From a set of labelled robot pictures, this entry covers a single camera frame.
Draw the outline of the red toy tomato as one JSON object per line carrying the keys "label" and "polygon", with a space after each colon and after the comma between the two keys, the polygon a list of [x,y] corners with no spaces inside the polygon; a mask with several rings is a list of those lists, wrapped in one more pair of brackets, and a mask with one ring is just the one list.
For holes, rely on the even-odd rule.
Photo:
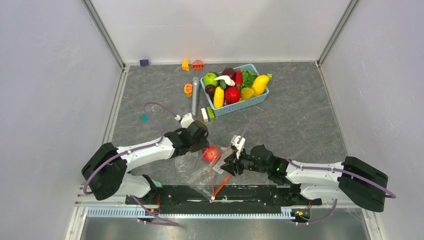
{"label": "red toy tomato", "polygon": [[228,104],[237,103],[240,101],[241,92],[237,86],[229,86],[225,90],[224,98]]}

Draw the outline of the yellow-green toy fruit slice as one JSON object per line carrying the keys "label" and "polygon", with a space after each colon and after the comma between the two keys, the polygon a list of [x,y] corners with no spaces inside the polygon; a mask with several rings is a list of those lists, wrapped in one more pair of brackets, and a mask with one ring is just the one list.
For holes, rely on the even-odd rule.
{"label": "yellow-green toy fruit slice", "polygon": [[250,87],[244,87],[240,90],[240,99],[246,101],[256,96],[256,91]]}

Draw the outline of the red toy chili pepper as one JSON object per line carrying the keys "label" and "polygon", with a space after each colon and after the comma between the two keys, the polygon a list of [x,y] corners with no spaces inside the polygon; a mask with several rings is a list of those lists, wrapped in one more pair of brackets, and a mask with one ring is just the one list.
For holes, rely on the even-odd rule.
{"label": "red toy chili pepper", "polygon": [[243,74],[240,69],[238,69],[235,73],[235,85],[237,87],[241,87],[243,85]]}

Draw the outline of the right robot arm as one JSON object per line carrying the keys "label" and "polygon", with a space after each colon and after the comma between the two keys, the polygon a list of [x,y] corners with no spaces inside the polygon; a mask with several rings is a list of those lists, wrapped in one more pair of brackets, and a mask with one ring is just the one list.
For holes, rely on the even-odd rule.
{"label": "right robot arm", "polygon": [[266,174],[273,183],[289,186],[289,199],[297,205],[333,199],[351,201],[363,209],[381,213],[385,200],[395,198],[387,189],[388,176],[353,156],[336,163],[304,163],[278,157],[264,145],[257,145],[250,153],[245,150],[231,153],[220,169],[232,176],[244,171]]}

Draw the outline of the green toy cucumber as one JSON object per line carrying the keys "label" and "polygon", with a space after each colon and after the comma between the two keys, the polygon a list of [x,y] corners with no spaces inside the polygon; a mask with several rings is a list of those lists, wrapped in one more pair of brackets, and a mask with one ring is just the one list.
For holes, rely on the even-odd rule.
{"label": "green toy cucumber", "polygon": [[219,80],[219,86],[221,89],[225,90],[227,88],[227,84],[225,82],[225,80],[221,79]]}

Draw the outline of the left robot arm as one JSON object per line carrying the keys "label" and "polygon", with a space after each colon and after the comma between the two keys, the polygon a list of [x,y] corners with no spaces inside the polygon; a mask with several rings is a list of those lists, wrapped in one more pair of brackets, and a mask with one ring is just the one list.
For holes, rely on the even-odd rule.
{"label": "left robot arm", "polygon": [[157,198],[156,184],[148,175],[136,176],[131,171],[202,150],[209,145],[208,135],[206,125],[194,120],[149,142],[121,147],[104,143],[81,170],[84,193],[94,195],[98,201],[114,195],[132,195],[151,204]]}

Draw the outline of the yellow toy mango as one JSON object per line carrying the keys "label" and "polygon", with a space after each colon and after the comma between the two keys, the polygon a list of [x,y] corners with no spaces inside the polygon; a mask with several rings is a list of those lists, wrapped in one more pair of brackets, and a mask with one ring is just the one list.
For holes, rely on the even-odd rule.
{"label": "yellow toy mango", "polygon": [[270,77],[268,75],[260,75],[260,76],[258,76],[254,80],[254,82],[253,82],[253,84],[251,86],[251,88],[254,90],[253,96],[256,97],[256,96],[259,96],[259,95],[263,94],[264,91],[265,91],[265,89],[266,89],[266,87],[267,87],[267,85],[268,85],[268,83],[269,83],[269,81],[270,81]]}

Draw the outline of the red toy apple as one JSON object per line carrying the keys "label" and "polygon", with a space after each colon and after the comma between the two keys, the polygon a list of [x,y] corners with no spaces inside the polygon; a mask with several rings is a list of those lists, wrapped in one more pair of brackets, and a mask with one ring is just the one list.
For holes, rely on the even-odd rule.
{"label": "red toy apple", "polygon": [[215,145],[209,145],[201,150],[201,158],[207,162],[213,162],[220,154],[220,148]]}

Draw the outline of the clear zip top bag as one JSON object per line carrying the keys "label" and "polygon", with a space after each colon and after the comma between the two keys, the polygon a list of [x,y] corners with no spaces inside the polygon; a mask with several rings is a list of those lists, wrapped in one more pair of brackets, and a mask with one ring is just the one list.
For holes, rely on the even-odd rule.
{"label": "clear zip top bag", "polygon": [[230,147],[219,147],[220,154],[210,163],[202,159],[201,151],[189,152],[175,159],[175,167],[178,177],[184,185],[206,197],[209,202],[217,200],[218,193],[229,182],[230,173],[220,169],[224,159],[233,153]]}

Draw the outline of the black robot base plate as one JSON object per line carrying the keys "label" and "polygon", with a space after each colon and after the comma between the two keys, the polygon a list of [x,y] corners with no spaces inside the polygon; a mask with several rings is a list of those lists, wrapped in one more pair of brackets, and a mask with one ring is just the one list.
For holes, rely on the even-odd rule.
{"label": "black robot base plate", "polygon": [[225,185],[215,201],[184,185],[164,184],[139,198],[143,205],[157,205],[161,214],[276,214],[282,207],[322,205],[320,198],[308,200],[292,183]]}

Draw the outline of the dark red toy peach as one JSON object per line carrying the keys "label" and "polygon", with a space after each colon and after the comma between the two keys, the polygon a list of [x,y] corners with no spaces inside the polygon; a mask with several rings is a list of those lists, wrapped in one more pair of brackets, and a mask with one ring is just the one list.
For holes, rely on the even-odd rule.
{"label": "dark red toy peach", "polygon": [[235,81],[237,73],[232,67],[227,67],[222,71],[221,75],[229,76],[233,81]]}

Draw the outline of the white toy garlic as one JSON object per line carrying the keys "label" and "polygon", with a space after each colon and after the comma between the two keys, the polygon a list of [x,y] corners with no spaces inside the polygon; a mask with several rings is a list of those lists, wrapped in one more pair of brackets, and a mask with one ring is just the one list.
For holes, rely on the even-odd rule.
{"label": "white toy garlic", "polygon": [[221,75],[214,79],[214,81],[218,81],[219,85],[222,85],[223,82],[226,86],[234,87],[236,85],[235,81],[231,79],[228,75]]}

